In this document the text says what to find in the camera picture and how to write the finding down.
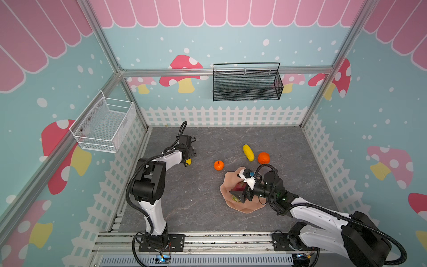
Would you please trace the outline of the pink dragon fruit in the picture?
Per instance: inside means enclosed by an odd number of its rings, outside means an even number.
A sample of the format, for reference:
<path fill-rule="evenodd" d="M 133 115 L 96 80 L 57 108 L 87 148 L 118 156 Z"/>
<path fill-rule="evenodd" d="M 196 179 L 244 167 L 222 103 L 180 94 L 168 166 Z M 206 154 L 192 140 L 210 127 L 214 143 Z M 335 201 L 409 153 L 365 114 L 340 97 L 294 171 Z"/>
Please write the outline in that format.
<path fill-rule="evenodd" d="M 232 188 L 231 191 L 243 192 L 243 191 L 245 191 L 246 186 L 247 186 L 246 182 L 240 181 Z"/>

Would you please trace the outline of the pink scalloped fruit bowl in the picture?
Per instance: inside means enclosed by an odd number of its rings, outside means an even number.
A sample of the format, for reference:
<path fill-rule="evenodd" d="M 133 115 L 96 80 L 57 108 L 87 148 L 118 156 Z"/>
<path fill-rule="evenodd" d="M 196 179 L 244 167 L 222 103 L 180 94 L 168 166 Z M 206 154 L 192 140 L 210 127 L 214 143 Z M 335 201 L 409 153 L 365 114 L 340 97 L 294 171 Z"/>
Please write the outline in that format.
<path fill-rule="evenodd" d="M 227 172 L 224 182 L 220 186 L 220 191 L 230 208 L 244 214 L 251 214 L 254 211 L 264 208 L 266 199 L 259 195 L 250 199 L 250 187 L 239 176 L 244 170 L 244 167 L 240 167 L 234 172 Z"/>

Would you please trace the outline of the small orange tangerine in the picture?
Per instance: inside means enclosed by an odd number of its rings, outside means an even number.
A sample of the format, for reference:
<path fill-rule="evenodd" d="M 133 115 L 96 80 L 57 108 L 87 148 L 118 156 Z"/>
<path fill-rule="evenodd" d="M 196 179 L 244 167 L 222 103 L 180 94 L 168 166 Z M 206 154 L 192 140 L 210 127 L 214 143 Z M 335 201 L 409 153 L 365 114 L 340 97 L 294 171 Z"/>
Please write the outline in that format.
<path fill-rule="evenodd" d="M 224 162 L 223 162 L 223 161 L 218 160 L 218 161 L 215 161 L 215 162 L 214 162 L 214 169 L 215 169 L 216 171 L 221 171 L 221 170 L 223 170 L 223 169 L 224 169 L 224 167 L 225 167 L 225 164 L 224 164 Z"/>

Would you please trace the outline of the large orange fruit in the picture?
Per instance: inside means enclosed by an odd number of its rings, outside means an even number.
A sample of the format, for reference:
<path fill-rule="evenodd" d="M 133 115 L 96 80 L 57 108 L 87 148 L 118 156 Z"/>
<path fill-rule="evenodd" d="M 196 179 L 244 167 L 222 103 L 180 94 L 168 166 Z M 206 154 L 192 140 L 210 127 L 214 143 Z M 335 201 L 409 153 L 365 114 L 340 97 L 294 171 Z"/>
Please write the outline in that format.
<path fill-rule="evenodd" d="M 259 153 L 258 163 L 259 164 L 269 164 L 270 163 L 270 155 L 267 152 Z"/>

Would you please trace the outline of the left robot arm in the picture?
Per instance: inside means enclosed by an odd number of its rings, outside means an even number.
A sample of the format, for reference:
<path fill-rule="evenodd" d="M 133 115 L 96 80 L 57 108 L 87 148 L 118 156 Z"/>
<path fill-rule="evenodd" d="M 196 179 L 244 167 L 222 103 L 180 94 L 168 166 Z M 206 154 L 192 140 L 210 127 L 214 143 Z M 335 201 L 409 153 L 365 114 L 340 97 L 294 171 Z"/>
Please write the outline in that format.
<path fill-rule="evenodd" d="M 140 158 L 125 190 L 127 204 L 140 212 L 146 223 L 145 233 L 138 241 L 157 251 L 170 244 L 167 222 L 163 217 L 161 198 L 166 187 L 166 172 L 176 165 L 188 167 L 196 156 L 192 143 L 196 138 L 185 135 L 187 122 L 179 128 L 174 143 L 159 155 Z"/>

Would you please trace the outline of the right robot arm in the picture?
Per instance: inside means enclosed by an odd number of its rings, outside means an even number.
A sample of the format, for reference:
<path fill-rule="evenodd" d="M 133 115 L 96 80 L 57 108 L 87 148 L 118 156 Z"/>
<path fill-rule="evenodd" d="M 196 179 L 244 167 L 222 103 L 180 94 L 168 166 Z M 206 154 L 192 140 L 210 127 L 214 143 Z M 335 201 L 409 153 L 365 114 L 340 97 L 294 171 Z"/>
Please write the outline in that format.
<path fill-rule="evenodd" d="M 315 266 L 321 250 L 339 254 L 356 267 L 396 266 L 408 259 L 405 248 L 379 230 L 366 214 L 348 214 L 310 203 L 286 190 L 270 164 L 255 171 L 239 168 L 227 172 L 220 191 L 230 208 L 244 214 L 269 206 L 278 216 L 296 219 L 287 233 L 279 230 L 272 234 L 275 249 L 295 251 L 294 260 L 314 257 L 311 265 Z"/>

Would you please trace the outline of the black mesh wall basket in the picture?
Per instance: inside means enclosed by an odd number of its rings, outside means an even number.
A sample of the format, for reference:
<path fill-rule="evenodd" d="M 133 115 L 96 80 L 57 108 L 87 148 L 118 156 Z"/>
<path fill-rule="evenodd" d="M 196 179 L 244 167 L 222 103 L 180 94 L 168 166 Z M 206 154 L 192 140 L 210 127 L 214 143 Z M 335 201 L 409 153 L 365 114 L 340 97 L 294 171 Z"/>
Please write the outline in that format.
<path fill-rule="evenodd" d="M 216 63 L 212 66 L 214 101 L 280 100 L 284 85 L 278 62 Z"/>

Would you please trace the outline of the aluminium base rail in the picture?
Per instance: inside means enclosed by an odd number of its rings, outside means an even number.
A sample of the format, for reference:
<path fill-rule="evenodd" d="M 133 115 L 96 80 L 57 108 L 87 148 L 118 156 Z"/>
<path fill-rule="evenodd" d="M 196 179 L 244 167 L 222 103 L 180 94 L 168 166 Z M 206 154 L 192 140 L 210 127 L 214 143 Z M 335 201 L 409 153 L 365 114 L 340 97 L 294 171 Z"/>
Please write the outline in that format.
<path fill-rule="evenodd" d="M 185 232 L 180 248 L 140 252 L 134 233 L 102 233 L 90 253 L 89 267 L 304 267 L 316 259 L 314 249 L 276 251 L 270 231 Z"/>

